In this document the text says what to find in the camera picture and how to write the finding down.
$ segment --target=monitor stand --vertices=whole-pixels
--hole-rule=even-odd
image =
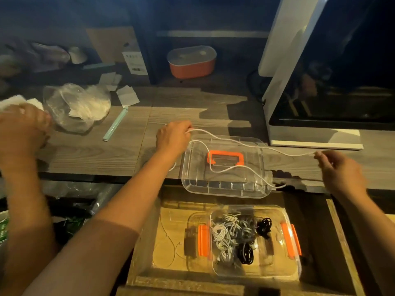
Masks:
[[[363,149],[359,130],[267,125],[270,145],[301,148]]]

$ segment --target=drawer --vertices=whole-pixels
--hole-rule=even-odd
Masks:
[[[299,238],[300,279],[219,283],[210,274],[205,258],[191,260],[191,252],[196,252],[195,238],[186,229],[219,204],[283,207]],[[332,199],[318,194],[272,192],[264,199],[251,200],[191,194],[182,186],[162,187],[135,246],[126,287],[226,295],[257,294],[266,288],[281,290],[281,295],[364,295]]]

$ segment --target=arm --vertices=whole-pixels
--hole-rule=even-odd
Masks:
[[[57,253],[35,159],[50,127],[49,115],[31,105],[11,107],[0,116],[0,169],[9,213],[0,295],[21,295]]]
[[[62,249],[24,295],[108,295],[162,182],[190,140],[189,121],[159,130],[156,153]]]
[[[395,224],[366,192],[366,179],[354,160],[336,151],[315,156],[325,187],[342,204],[383,295],[393,295]]]

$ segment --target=hand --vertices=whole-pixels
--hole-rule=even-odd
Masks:
[[[191,140],[191,134],[187,133],[191,127],[192,123],[189,120],[183,120],[173,121],[160,128],[156,134],[156,151],[176,160],[185,152]]]
[[[367,181],[361,166],[338,151],[316,152],[326,189],[337,198],[353,198],[367,195]]]
[[[1,112],[0,169],[15,159],[34,159],[51,129],[51,116],[31,104],[11,105]]]

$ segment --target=orange container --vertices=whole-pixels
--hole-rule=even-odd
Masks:
[[[210,46],[192,46],[171,50],[167,61],[174,77],[191,79],[211,74],[216,57],[217,52]]]

